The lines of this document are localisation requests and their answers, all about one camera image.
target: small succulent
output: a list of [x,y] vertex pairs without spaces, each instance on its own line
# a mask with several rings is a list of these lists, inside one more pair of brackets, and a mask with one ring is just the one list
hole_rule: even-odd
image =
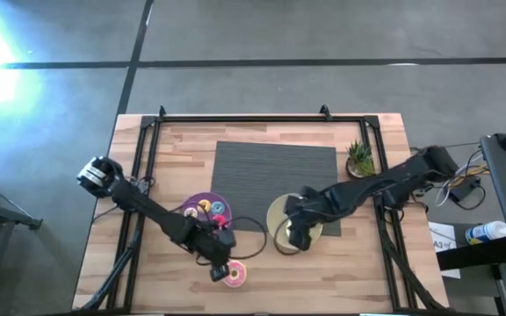
[[352,165],[357,168],[361,175],[374,175],[375,169],[374,163],[372,162],[372,150],[370,147],[355,140],[349,147],[348,151]]
[[354,164],[367,161],[372,158],[372,151],[368,146],[359,143],[357,140],[349,147],[349,157]]
[[372,159],[359,162],[357,164],[357,169],[363,176],[373,176],[375,174],[374,162],[372,162]]

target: gray mat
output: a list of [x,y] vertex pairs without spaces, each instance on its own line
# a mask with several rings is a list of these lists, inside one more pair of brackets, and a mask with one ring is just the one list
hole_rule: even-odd
[[[212,191],[223,196],[232,217],[249,216],[266,228],[272,201],[303,185],[316,190],[337,182],[334,147],[308,147],[219,141],[212,177]],[[259,231],[246,220],[234,229]],[[322,234],[341,236],[339,221],[323,226]]]

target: butcher block tabletop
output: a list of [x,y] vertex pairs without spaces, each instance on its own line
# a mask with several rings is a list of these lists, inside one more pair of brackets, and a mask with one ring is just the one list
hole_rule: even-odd
[[[393,167],[409,158],[401,114],[372,115],[379,117],[388,165]],[[122,165],[125,175],[130,174],[133,165],[141,117],[120,115],[114,130],[109,157]],[[377,157],[372,129],[369,133],[373,156]],[[140,175],[147,165],[150,134]],[[335,147],[337,181],[348,181],[344,170],[346,151],[354,140],[361,141],[360,127],[350,122],[161,123],[153,174],[156,184],[149,196],[169,210],[193,194],[209,191],[217,141]],[[100,199],[95,216],[113,206],[110,198]],[[74,308],[85,304],[111,272],[122,213],[115,210],[92,225]],[[424,209],[420,205],[406,207],[401,227],[411,269],[433,297],[448,306]],[[146,219],[132,312],[391,312],[370,198],[341,220],[341,232],[341,237],[322,236],[307,252],[292,257],[279,254],[270,240],[263,253],[242,261],[247,268],[245,284],[229,288],[223,282],[213,283],[209,267],[197,265],[193,255],[171,243],[155,222]],[[264,239],[261,233],[246,231],[235,231],[235,238],[237,247],[232,255],[250,254],[262,246]],[[401,273],[397,269],[395,272],[401,305],[407,306]],[[120,303],[126,275],[127,268],[119,282]]]

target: concrete floor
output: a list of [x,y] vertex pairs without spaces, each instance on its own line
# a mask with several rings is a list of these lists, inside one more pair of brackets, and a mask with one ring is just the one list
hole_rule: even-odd
[[[129,61],[144,3],[0,0],[0,63]],[[142,61],[438,57],[506,57],[506,0],[155,0],[141,53]],[[75,178],[106,153],[126,76],[125,68],[0,70],[0,191],[45,220],[38,232],[13,233],[0,315],[71,307],[95,205]],[[171,113],[395,111],[412,146],[449,145],[506,132],[506,64],[138,70],[127,112],[160,104]],[[474,150],[451,153],[465,163]],[[436,208],[427,196],[430,220],[501,219],[484,182],[488,198],[472,212]],[[457,309],[495,311],[446,284]]]

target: white paper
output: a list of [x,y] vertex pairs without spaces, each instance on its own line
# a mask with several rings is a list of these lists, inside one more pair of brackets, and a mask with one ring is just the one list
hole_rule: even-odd
[[[445,224],[429,222],[430,236],[435,243],[435,252],[441,252],[456,248],[456,238],[454,237],[454,227]],[[460,278],[460,270],[452,269],[440,272],[443,277]]]

